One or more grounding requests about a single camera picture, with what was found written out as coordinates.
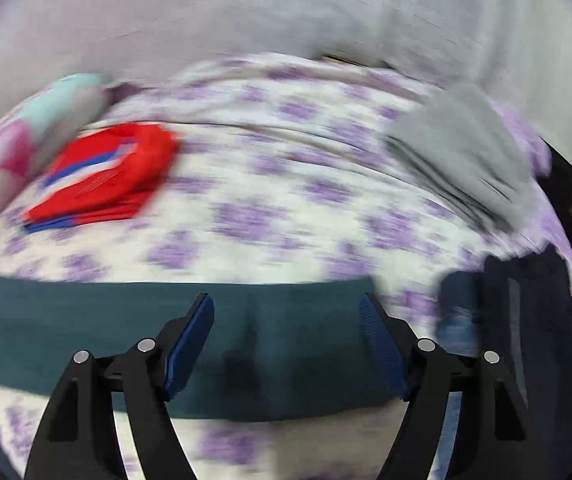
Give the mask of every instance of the pink patch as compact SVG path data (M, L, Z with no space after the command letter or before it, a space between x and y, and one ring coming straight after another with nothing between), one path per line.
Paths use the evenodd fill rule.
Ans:
M31 130L21 120L8 123L0 130L0 170L28 177L32 157Z

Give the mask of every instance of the colorful pillow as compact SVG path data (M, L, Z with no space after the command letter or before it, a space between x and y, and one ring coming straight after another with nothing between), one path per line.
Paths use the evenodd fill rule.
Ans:
M75 74L26 99L0 120L0 213L106 108L101 74Z

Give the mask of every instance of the folded gray clothing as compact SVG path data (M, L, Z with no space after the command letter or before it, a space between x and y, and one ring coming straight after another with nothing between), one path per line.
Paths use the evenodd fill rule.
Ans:
M471 83L441 91L397 121L389 149L464 219L520 228L531 211L530 165L501 118Z

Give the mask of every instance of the purple floral bed sheet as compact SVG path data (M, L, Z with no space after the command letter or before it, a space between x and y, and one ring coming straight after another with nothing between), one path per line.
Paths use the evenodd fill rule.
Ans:
M26 235L35 182L0 218L0 274L83 282L294 283L371 274L391 314L433 336L434 293L476 269L552 241L572 250L544 193L517 234L476 232L385 149L387 126L438 89L391 70L275 54L205 63L115 105L93 129L163 123L183 151L137 218ZM546 171L545 146L505 124ZM0 386L0 444L23 473L47 398ZM174 420L198 478L375 478L405 404L262 424ZM128 477L142 479L125 414ZM435 462L433 470L441 465Z

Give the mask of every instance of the blue stripe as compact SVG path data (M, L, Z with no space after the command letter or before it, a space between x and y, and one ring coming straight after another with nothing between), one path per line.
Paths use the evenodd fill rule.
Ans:
M94 164L101 164L102 162L107 162L115 157L117 154L117 150L109 153L101 153L99 155L92 156L91 158L87 158L86 160L82 160L81 162L76 162L75 164L71 164L62 170L59 170L57 173L53 173L51 176L47 177L42 184L42 187L50 186L54 182L57 182L60 178L64 178L65 176L69 176L70 174L75 173L82 168L86 168L88 166L93 166Z
M26 222L24 224L24 229L28 233L36 233L37 231L44 231L45 229L55 229L61 227L74 227L75 218L73 215L59 216L53 218L52 220L46 220L44 222Z

